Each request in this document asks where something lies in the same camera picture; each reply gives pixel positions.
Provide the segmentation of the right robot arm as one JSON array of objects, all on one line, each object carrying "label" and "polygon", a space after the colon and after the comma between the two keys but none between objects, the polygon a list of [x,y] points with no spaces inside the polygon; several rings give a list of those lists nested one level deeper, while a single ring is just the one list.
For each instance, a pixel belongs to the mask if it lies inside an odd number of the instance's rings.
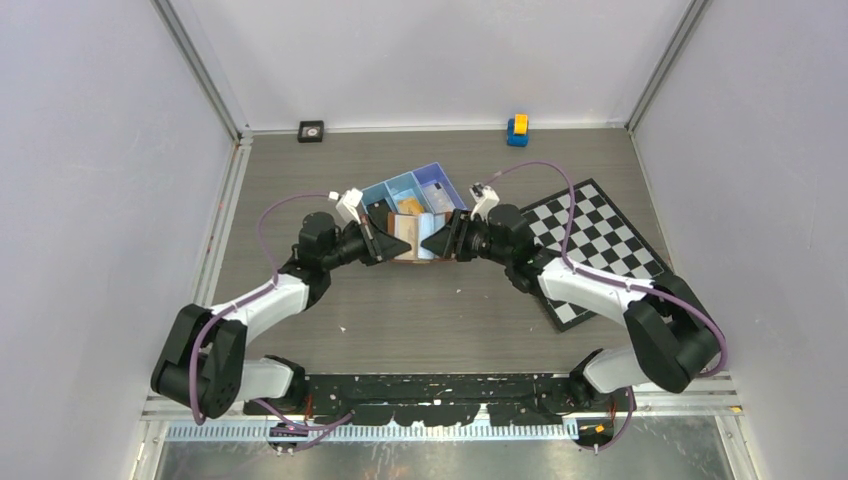
[{"label": "right robot arm", "polygon": [[614,391],[644,383],[681,393],[726,362],[724,335],[680,277],[665,273],[639,280],[579,264],[537,244],[513,205],[496,206],[485,217],[456,210],[421,245],[457,262],[493,261],[519,291],[574,304],[626,329],[627,345],[592,353],[570,372],[572,400],[584,410],[598,409]]}]

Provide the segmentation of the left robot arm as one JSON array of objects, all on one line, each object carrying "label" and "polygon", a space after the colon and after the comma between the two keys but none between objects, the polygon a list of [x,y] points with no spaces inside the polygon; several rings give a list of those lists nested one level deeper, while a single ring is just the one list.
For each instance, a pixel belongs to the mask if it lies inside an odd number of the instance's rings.
[{"label": "left robot arm", "polygon": [[189,408],[198,423],[236,402],[298,412],[309,395],[305,369],[275,355],[248,360],[248,345],[313,307],[329,289],[332,270],[380,264],[412,248],[367,215],[345,226],[326,212],[307,215],[291,256],[269,281],[228,303],[178,311],[151,374],[152,391]]}]

